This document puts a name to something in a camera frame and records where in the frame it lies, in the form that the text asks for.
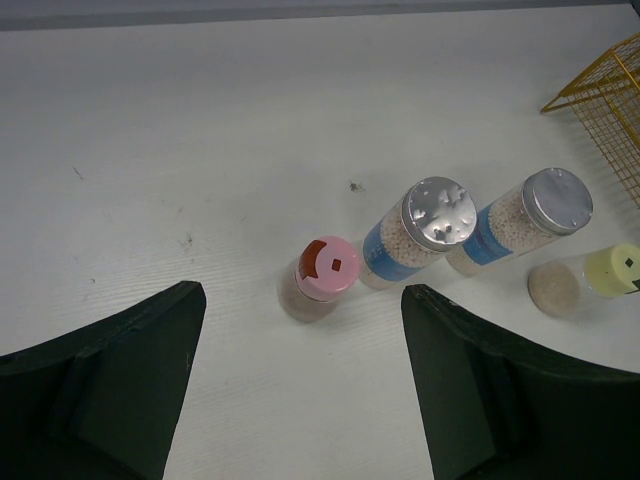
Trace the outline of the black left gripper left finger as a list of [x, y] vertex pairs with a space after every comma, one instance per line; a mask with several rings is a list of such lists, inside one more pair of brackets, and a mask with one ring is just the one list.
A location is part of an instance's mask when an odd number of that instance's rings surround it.
[[163, 478], [205, 310], [181, 281], [2, 356], [2, 478]]

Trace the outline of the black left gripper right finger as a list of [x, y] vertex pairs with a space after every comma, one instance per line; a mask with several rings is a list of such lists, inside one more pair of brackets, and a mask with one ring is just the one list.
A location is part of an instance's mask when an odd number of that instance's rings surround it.
[[544, 347], [425, 285], [403, 328], [438, 479], [635, 479], [639, 377]]

